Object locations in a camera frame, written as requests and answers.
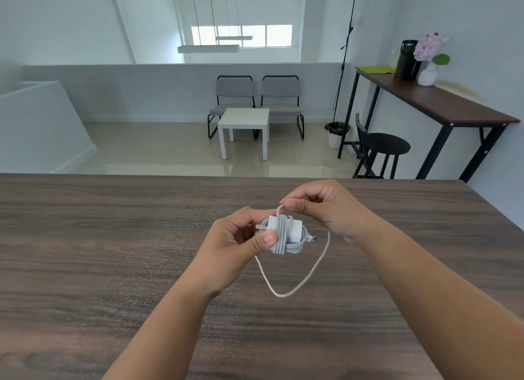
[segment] white side table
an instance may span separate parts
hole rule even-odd
[[[219,138],[222,159],[227,159],[224,129],[230,130],[230,141],[235,141],[233,129],[262,130],[262,160],[267,161],[269,141],[269,108],[228,108],[219,121]]]

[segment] hand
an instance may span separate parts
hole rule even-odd
[[[286,209],[314,218],[345,238],[365,238],[380,219],[336,180],[300,185],[280,201],[283,203]]]
[[[276,213],[245,207],[216,220],[181,278],[209,297],[218,296],[253,257],[277,243],[275,231],[255,234],[255,225]]]

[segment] wood grain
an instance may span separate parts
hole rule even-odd
[[[100,378],[213,220],[271,208],[304,180],[0,176],[0,378]],[[524,233],[460,181],[343,180],[364,204],[524,317]],[[295,286],[326,234],[262,257]],[[258,267],[209,307],[191,379],[439,379],[367,259],[338,237],[275,298]]]
[[[475,103],[436,86],[420,86],[416,81],[403,81],[393,74],[367,74],[357,69],[364,78],[390,92],[430,118],[443,124],[507,124],[519,123],[492,108]]]

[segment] black stool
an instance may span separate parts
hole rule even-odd
[[[393,167],[391,168],[391,175],[389,176],[390,179],[394,179],[397,170],[398,157],[409,152],[411,149],[409,143],[400,137],[386,133],[368,133],[366,128],[360,123],[360,115],[358,113],[355,115],[355,123],[357,125],[358,140],[361,144],[362,159],[358,164],[353,178],[383,179],[389,156],[394,155],[395,159],[393,160]],[[373,167],[373,163],[375,162],[378,153],[385,154],[386,158],[384,159],[380,175],[376,176],[371,170],[371,167]],[[358,172],[362,165],[364,165],[366,173],[363,176],[359,176]]]

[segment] hanging light fixture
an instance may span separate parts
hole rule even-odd
[[[240,18],[239,18],[239,0],[236,1],[236,21],[237,21],[237,27],[239,29],[239,34],[235,37],[232,36],[218,36],[216,39],[218,41],[251,41],[253,40],[252,35],[240,35]],[[229,22],[229,6],[226,0],[226,13],[227,13],[227,31],[229,32],[230,28],[230,22]]]
[[[200,25],[198,23],[198,14],[197,14],[197,2],[193,0],[193,5],[195,7],[195,17],[196,17],[196,29],[198,31],[198,39],[200,44],[187,44],[178,47],[179,53],[238,53],[240,50],[240,45],[237,44],[228,44],[228,45],[202,45],[202,40],[200,39]],[[211,14],[213,15],[213,30],[215,32],[215,41],[218,40],[216,36],[216,23],[215,23],[215,13],[213,12],[213,0],[211,0]]]

